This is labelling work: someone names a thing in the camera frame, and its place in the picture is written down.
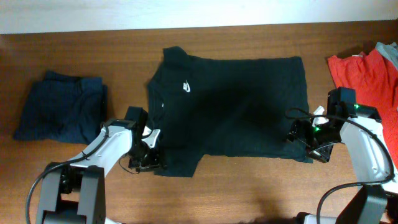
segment nike swoosh logo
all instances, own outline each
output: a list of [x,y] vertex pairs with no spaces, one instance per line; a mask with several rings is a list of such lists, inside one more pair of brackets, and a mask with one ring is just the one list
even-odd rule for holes
[[185,90],[187,93],[191,92],[191,88],[189,87],[188,80],[183,84],[182,89]]

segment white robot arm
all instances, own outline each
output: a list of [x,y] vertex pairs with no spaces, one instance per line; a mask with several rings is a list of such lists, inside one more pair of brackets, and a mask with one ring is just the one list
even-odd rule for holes
[[[355,91],[338,88],[328,94],[328,111],[315,115],[298,108],[308,116],[296,119],[288,135],[289,141],[299,139],[306,144],[308,156],[320,162],[330,160],[333,145],[346,145],[358,182],[343,184],[329,190],[320,200],[316,215],[307,215],[304,223],[379,223],[386,207],[397,217],[397,169],[384,142],[381,117],[377,109],[356,103]],[[320,209],[327,196],[345,187],[361,187],[354,199],[336,217],[321,217]]]
[[[165,168],[156,144],[160,130],[146,127],[146,119],[142,108],[130,107],[125,120],[111,119],[105,123],[84,151],[64,163],[49,164],[47,171],[59,168],[43,175],[36,223],[117,223],[106,218],[104,187],[104,178],[115,163],[129,156],[129,167],[138,172]],[[80,192],[78,202],[62,200],[61,194],[72,191]]]

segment wooden table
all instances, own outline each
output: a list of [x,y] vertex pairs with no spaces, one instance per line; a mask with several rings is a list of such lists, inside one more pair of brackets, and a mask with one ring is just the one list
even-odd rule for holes
[[[397,40],[397,21],[2,35],[0,222],[24,223],[25,198],[37,175],[50,161],[67,160],[85,148],[12,140],[30,87],[46,70],[103,77],[109,86],[108,116],[123,118],[129,105],[147,109],[146,83],[162,61],[163,48],[179,45],[191,55],[215,59],[298,55],[304,62],[313,111],[326,106],[327,93],[334,88],[327,57],[346,57],[369,51],[378,41]],[[131,175],[115,166],[106,178],[107,216],[125,223],[290,218],[298,212],[314,213],[328,189],[354,180],[344,146],[335,147],[328,164],[205,156],[193,178]],[[32,199],[32,220],[39,189]],[[355,192],[333,194],[322,214],[339,214]]]

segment black cable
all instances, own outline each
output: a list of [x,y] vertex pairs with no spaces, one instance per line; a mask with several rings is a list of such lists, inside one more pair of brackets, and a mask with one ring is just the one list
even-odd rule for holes
[[131,172],[131,171],[129,171],[128,169],[126,169],[124,166],[122,166],[122,164],[120,163],[120,160],[123,159],[123,158],[125,158],[126,156],[127,156],[127,154],[125,154],[125,155],[123,155],[122,157],[119,158],[119,160],[118,160],[119,166],[120,166],[124,171],[126,171],[126,172],[128,172],[128,173],[130,173],[130,174],[139,174],[139,173],[140,173],[139,171],[136,172],[136,173],[134,173],[134,172]]
[[36,178],[35,182],[33,183],[32,187],[30,188],[29,193],[28,193],[27,198],[26,198],[25,219],[26,219],[26,223],[27,223],[27,224],[30,224],[30,214],[29,214],[30,200],[32,199],[32,194],[33,194],[33,191],[35,190],[37,184],[38,184],[38,183],[40,182],[40,180],[43,179],[47,174],[49,174],[49,173],[51,173],[51,172],[53,172],[53,171],[55,171],[55,170],[57,170],[57,169],[59,169],[59,168],[62,168],[62,167],[65,167],[65,166],[69,166],[69,165],[72,164],[72,163],[83,161],[83,160],[85,160],[87,157],[90,157],[92,154],[94,154],[94,153],[105,143],[105,141],[107,140],[107,138],[109,138],[109,128],[108,128],[107,126],[105,126],[104,123],[101,123],[101,125],[103,125],[103,126],[105,127],[106,132],[105,132],[105,135],[104,135],[104,138],[102,139],[102,141],[101,141],[93,150],[91,150],[89,153],[83,155],[81,158],[72,159],[72,160],[69,160],[69,161],[61,162],[61,163],[59,163],[59,164],[57,164],[57,165],[55,165],[55,166],[53,166],[53,167],[51,167],[51,168],[49,168],[49,169],[46,169],[45,171],[43,171],[43,172]]
[[[299,112],[301,112],[301,113],[303,113],[303,114],[305,114],[305,115],[307,115],[307,116],[302,116],[302,117],[292,117],[292,116],[289,116],[289,115],[288,115],[289,112],[290,112],[290,111],[293,111],[293,110],[297,110],[297,111],[299,111]],[[306,112],[306,111],[304,111],[304,110],[302,110],[302,109],[300,109],[300,108],[291,108],[291,109],[287,110],[287,111],[285,112],[285,117],[286,117],[287,119],[311,119],[311,118],[337,119],[337,120],[344,121],[344,122],[347,122],[347,123],[349,123],[349,124],[352,124],[352,125],[354,125],[354,126],[357,126],[357,127],[359,127],[360,129],[362,129],[363,131],[365,131],[366,133],[368,133],[368,134],[377,142],[377,144],[378,144],[378,145],[380,146],[380,148],[382,149],[384,155],[386,155],[386,159],[387,159],[387,161],[388,161],[388,163],[389,163],[390,173],[389,173],[389,175],[388,175],[384,180],[365,181],[365,182],[353,182],[353,183],[348,183],[348,184],[341,184],[341,185],[338,185],[338,186],[333,187],[332,189],[328,190],[328,192],[326,192],[326,193],[322,196],[322,198],[320,199],[319,204],[318,204],[318,207],[317,207],[317,224],[320,224],[320,219],[321,219],[320,214],[321,214],[321,208],[322,208],[323,202],[324,202],[325,199],[326,199],[330,194],[332,194],[333,192],[335,192],[335,191],[337,191],[337,190],[340,190],[340,189],[347,188],[347,187],[359,187],[359,186],[364,186],[364,185],[381,185],[381,184],[385,184],[385,183],[391,181],[391,180],[395,177],[395,174],[394,174],[394,164],[393,164],[393,161],[392,161],[392,159],[391,159],[391,156],[390,156],[390,154],[389,154],[387,148],[386,148],[386,147],[384,146],[384,144],[380,141],[380,139],[377,137],[377,135],[373,134],[368,128],[365,128],[364,126],[362,126],[362,125],[360,125],[360,124],[358,124],[358,123],[356,123],[356,122],[354,122],[354,121],[351,121],[351,120],[348,120],[348,119],[345,119],[345,118],[340,118],[339,116],[327,115],[327,114],[313,115],[313,114],[310,114],[310,113],[308,113],[308,112]]]

